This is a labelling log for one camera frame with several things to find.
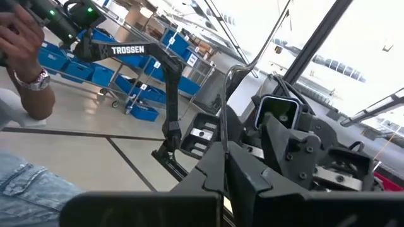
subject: person's hand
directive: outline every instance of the person's hand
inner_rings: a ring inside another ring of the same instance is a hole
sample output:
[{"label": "person's hand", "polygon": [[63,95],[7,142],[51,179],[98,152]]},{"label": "person's hand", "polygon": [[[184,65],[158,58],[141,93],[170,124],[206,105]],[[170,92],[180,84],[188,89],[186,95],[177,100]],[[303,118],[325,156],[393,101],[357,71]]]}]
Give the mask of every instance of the person's hand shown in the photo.
[{"label": "person's hand", "polygon": [[38,52],[44,37],[42,28],[20,5],[14,13],[0,13],[0,50],[7,55],[9,70],[26,83],[34,82],[42,71]]}]

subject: wristwatch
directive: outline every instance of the wristwatch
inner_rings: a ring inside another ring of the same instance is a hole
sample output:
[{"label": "wristwatch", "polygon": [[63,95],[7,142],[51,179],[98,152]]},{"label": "wristwatch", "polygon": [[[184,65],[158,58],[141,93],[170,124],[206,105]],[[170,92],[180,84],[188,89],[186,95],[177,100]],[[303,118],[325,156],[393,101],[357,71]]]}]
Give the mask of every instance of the wristwatch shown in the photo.
[{"label": "wristwatch", "polygon": [[14,76],[20,86],[31,91],[42,91],[49,86],[51,81],[51,77],[48,75],[48,72],[45,69],[42,69],[42,72],[39,74],[38,78],[32,83],[22,82],[15,72]]}]

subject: person's arm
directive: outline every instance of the person's arm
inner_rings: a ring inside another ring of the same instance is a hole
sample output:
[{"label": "person's arm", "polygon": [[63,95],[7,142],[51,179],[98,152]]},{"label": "person's arm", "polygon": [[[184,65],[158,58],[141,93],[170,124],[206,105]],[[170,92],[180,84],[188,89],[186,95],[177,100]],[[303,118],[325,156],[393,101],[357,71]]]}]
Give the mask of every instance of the person's arm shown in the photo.
[{"label": "person's arm", "polygon": [[15,6],[13,13],[0,13],[0,50],[7,57],[7,72],[21,96],[24,109],[37,120],[46,119],[55,104],[48,83],[35,89],[27,86],[43,78],[38,53],[44,37],[42,28],[20,5]]},{"label": "person's arm", "polygon": [[52,114],[55,104],[55,95],[52,88],[48,86],[42,91],[32,91],[20,86],[15,77],[17,76],[24,83],[31,83],[37,79],[41,71],[42,68],[39,65],[38,69],[33,70],[29,75],[18,75],[10,67],[7,68],[8,76],[21,96],[24,109],[35,120],[46,119]]}]

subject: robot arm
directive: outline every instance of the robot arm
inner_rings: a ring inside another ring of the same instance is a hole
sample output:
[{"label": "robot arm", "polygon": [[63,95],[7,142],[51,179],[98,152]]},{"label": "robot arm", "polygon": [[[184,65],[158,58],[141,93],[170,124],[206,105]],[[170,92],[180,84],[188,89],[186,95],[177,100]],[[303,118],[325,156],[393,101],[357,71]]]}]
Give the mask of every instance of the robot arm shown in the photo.
[{"label": "robot arm", "polygon": [[177,57],[169,56],[155,42],[126,42],[120,44],[92,40],[92,30],[84,34],[75,47],[73,54],[84,62],[95,62],[110,57],[150,55],[161,63],[165,77],[167,95],[167,118],[162,127],[164,144],[169,151],[175,151],[181,141],[178,123],[178,84],[182,73],[182,63]]}]

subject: denim leg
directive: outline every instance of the denim leg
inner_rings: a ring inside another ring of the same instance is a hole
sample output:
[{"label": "denim leg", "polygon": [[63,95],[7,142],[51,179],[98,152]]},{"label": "denim leg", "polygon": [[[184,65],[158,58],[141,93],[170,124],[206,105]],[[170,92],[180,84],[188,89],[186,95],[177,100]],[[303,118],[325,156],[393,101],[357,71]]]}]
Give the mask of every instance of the denim leg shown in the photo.
[{"label": "denim leg", "polygon": [[0,226],[57,227],[63,205],[80,193],[44,167],[0,153]]}]

